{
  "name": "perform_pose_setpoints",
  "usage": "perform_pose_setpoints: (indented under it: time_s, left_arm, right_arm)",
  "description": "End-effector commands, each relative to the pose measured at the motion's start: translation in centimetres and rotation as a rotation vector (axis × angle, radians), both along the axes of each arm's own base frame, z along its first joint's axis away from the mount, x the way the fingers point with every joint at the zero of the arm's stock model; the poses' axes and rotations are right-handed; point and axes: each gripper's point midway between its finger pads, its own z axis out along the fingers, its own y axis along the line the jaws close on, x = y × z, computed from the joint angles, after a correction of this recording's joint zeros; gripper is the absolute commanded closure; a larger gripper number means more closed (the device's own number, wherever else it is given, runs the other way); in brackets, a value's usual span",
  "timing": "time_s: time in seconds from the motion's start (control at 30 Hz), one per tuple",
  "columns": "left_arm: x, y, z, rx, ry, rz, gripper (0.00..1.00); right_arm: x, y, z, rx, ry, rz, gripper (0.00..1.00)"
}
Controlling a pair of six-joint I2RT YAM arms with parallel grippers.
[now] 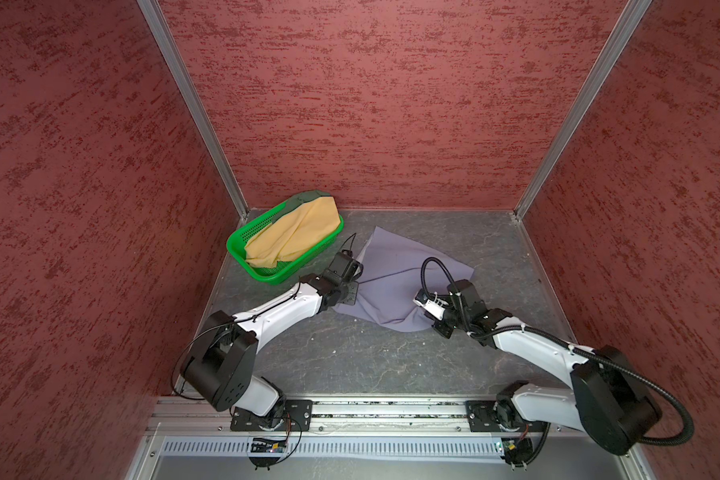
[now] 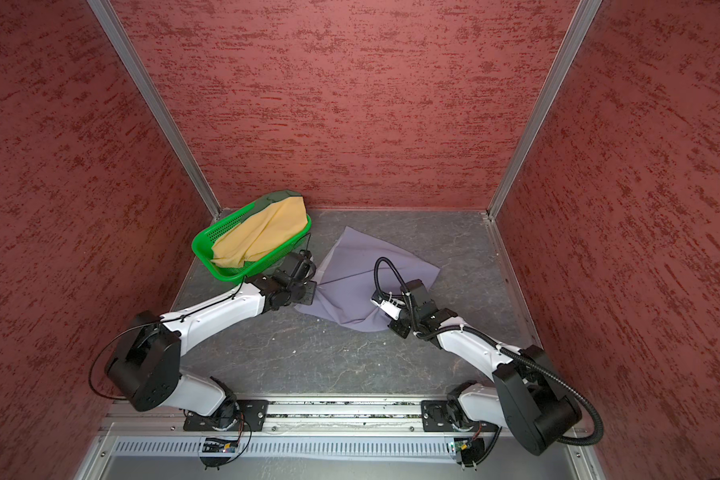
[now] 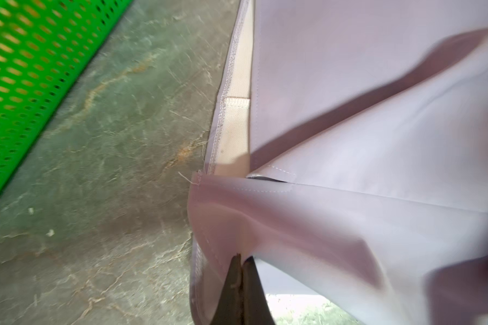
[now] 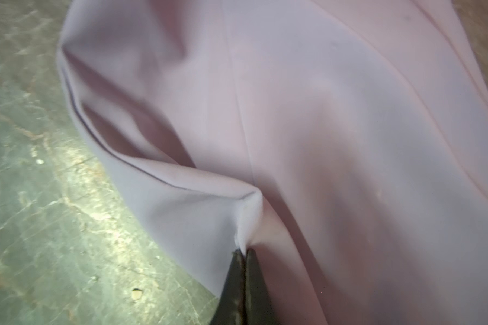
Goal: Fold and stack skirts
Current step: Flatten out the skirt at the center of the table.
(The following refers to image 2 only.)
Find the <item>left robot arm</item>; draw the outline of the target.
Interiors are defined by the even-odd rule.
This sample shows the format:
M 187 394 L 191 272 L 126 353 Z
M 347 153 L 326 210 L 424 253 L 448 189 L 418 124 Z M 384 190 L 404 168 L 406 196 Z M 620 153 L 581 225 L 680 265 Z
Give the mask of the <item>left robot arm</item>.
M 184 371 L 182 357 L 242 321 L 309 305 L 315 272 L 310 251 L 293 251 L 273 273 L 256 274 L 228 293 L 162 316 L 142 312 L 116 339 L 104 374 L 138 412 L 173 407 L 204 419 L 216 431 L 240 428 L 242 414 L 231 388 Z

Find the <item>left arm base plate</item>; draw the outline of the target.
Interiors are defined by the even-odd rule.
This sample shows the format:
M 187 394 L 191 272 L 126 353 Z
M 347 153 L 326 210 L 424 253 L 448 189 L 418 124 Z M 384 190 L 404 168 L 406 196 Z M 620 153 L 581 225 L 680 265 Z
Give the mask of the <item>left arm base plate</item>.
M 259 432 L 263 428 L 269 402 L 266 400 L 225 401 L 210 416 L 186 411 L 183 430 L 187 432 L 234 433 L 244 428 Z

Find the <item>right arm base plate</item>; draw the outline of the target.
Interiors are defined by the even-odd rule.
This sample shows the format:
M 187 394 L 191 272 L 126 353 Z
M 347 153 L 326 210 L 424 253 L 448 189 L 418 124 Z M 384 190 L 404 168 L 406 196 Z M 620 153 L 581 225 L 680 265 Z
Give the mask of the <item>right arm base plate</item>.
M 446 400 L 422 400 L 420 408 L 422 427 L 425 432 L 455 432 Z

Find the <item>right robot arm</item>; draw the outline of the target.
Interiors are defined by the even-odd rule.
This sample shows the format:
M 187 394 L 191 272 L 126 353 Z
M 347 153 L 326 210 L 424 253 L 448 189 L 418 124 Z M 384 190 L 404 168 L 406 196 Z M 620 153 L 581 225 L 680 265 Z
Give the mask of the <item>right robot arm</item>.
M 437 307 L 419 280 L 406 288 L 398 295 L 376 291 L 371 297 L 389 318 L 388 328 L 460 357 L 490 381 L 459 385 L 445 401 L 423 409 L 427 419 L 463 432 L 476 433 L 489 424 L 507 429 L 534 455 L 569 439 L 567 432 L 582 419 L 580 402 L 563 385 L 544 350 L 490 337 L 456 312 Z

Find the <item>lavender skirt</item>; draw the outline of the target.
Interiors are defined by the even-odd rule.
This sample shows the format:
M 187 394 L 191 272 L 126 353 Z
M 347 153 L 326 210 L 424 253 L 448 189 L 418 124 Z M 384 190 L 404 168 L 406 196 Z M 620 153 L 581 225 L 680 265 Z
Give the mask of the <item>lavender skirt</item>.
M 408 251 L 347 227 L 318 267 L 313 302 L 296 310 L 358 332 L 386 330 L 390 318 L 371 302 L 380 257 L 389 259 L 404 280 L 420 280 L 428 288 L 440 272 Z

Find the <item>green plastic basket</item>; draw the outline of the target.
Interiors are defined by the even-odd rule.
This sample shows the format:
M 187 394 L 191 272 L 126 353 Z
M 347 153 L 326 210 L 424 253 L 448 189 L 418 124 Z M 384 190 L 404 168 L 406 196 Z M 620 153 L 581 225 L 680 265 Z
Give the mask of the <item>green plastic basket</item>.
M 254 200 L 201 231 L 191 248 L 216 279 L 237 285 L 284 258 L 310 229 L 303 196 L 281 190 Z

